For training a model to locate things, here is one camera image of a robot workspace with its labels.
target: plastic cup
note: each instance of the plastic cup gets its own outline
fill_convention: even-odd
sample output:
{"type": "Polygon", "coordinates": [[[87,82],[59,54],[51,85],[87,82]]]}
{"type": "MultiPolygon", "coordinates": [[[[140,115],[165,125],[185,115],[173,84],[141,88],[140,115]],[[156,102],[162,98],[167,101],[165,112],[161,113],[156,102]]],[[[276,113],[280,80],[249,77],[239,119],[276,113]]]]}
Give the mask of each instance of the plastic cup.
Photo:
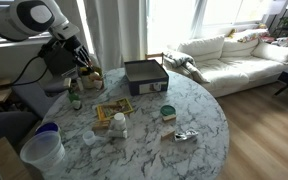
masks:
{"type": "Polygon", "coordinates": [[[85,144],[88,146],[94,144],[94,142],[95,142],[94,132],[93,131],[86,131],[83,134],[83,140],[84,140],[85,144]]]}
{"type": "Polygon", "coordinates": [[[55,132],[59,132],[59,131],[60,131],[60,128],[59,128],[59,126],[58,126],[56,123],[54,123],[54,122],[45,123],[45,124],[40,125],[40,126],[36,129],[35,135],[40,134],[40,133],[45,132],[45,131],[55,131],[55,132]]]}
{"type": "Polygon", "coordinates": [[[55,131],[45,131],[33,136],[23,146],[20,158],[38,168],[44,177],[59,175],[67,164],[61,137],[55,131]]]}

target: black cable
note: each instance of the black cable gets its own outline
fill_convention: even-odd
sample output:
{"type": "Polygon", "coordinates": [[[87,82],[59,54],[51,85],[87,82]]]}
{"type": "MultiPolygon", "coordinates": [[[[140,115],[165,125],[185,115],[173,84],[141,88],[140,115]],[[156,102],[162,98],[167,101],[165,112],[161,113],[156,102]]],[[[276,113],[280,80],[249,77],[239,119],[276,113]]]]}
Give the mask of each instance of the black cable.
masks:
{"type": "Polygon", "coordinates": [[[47,69],[48,69],[48,66],[49,66],[49,64],[51,63],[51,61],[53,60],[53,57],[55,57],[55,56],[60,52],[60,50],[58,50],[58,51],[53,55],[53,57],[51,58],[51,60],[46,63],[46,68],[45,68],[43,74],[42,74],[38,79],[36,79],[36,80],[34,80],[34,81],[30,81],[30,82],[15,84],[16,82],[18,82],[18,81],[21,79],[21,77],[24,75],[27,67],[28,67],[35,59],[37,59],[37,58],[39,58],[39,57],[43,58],[43,57],[46,55],[47,52],[50,52],[50,51],[51,51],[51,49],[52,49],[52,46],[50,46],[50,45],[48,45],[48,44],[45,45],[45,46],[43,46],[42,49],[41,49],[41,51],[39,52],[38,56],[35,56],[35,57],[31,58],[31,59],[29,60],[29,62],[26,63],[24,69],[21,71],[20,75],[16,78],[16,80],[13,81],[12,83],[9,83],[9,84],[2,84],[2,85],[0,85],[0,89],[9,88],[10,86],[21,86],[21,85],[32,84],[32,83],[35,83],[35,82],[41,80],[41,79],[44,77],[44,75],[46,74],[47,69]]]}
{"type": "Polygon", "coordinates": [[[41,79],[44,77],[44,75],[45,75],[46,72],[47,72],[47,69],[48,69],[48,66],[46,66],[43,74],[42,74],[38,79],[36,79],[36,80],[34,80],[34,81],[31,81],[31,82],[20,83],[20,84],[13,84],[13,86],[22,86],[22,85],[27,85],[27,84],[32,84],[32,83],[37,82],[37,81],[41,80],[41,79]]]}
{"type": "Polygon", "coordinates": [[[35,60],[37,59],[39,56],[35,56],[33,58],[31,58],[25,65],[24,69],[21,71],[20,75],[15,79],[15,81],[9,83],[9,84],[2,84],[0,85],[0,89],[3,89],[3,88],[8,88],[10,86],[13,86],[17,81],[19,81],[21,79],[21,77],[23,76],[23,74],[25,73],[27,67],[35,60]]]}
{"type": "Polygon", "coordinates": [[[48,70],[48,66],[51,64],[52,60],[54,59],[55,56],[58,55],[59,52],[60,52],[60,49],[57,50],[57,52],[50,58],[51,60],[49,60],[49,61],[46,63],[46,68],[45,68],[43,74],[42,74],[39,78],[37,78],[37,79],[34,80],[34,81],[30,81],[30,82],[25,82],[25,83],[20,83],[20,84],[13,84],[12,86],[28,85],[28,84],[32,84],[32,83],[35,83],[35,82],[41,80],[41,79],[44,77],[44,75],[46,74],[46,72],[47,72],[47,70],[48,70]]]}

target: black box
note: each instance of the black box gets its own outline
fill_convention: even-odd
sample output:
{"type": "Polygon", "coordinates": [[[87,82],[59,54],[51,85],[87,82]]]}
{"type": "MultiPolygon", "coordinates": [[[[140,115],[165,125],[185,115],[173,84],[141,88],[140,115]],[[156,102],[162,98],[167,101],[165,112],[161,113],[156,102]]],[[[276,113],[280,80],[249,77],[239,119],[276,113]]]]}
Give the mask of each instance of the black box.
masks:
{"type": "Polygon", "coordinates": [[[156,60],[129,61],[124,64],[132,96],[167,91],[169,76],[156,60]]]}

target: blue lid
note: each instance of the blue lid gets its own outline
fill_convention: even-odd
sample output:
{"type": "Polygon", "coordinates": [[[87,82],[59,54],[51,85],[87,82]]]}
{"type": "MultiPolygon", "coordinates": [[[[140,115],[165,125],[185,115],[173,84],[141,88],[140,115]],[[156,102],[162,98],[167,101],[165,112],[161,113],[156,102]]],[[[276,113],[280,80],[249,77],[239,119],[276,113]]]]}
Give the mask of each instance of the blue lid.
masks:
{"type": "Polygon", "coordinates": [[[55,131],[58,132],[58,125],[54,122],[42,124],[36,129],[35,135],[40,134],[45,131],[55,131]]]}

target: round table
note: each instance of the round table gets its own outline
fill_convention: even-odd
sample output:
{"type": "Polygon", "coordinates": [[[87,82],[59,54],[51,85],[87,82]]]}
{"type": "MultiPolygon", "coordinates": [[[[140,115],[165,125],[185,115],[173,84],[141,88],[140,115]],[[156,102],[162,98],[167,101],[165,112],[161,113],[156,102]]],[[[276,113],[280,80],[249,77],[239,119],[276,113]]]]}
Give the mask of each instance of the round table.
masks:
{"type": "Polygon", "coordinates": [[[64,134],[68,165],[61,179],[215,179],[229,147],[225,115],[202,86],[167,73],[169,86],[164,92],[131,96],[120,68],[106,73],[104,90],[80,92],[80,110],[73,109],[67,95],[60,97],[44,122],[55,121],[64,134]],[[102,137],[87,146],[82,134],[97,121],[96,105],[124,97],[134,108],[126,116],[128,138],[102,137]],[[163,105],[176,109],[176,121],[163,122],[163,105]],[[161,141],[161,135],[172,128],[176,132],[194,129],[199,135],[181,142],[161,141]]]}

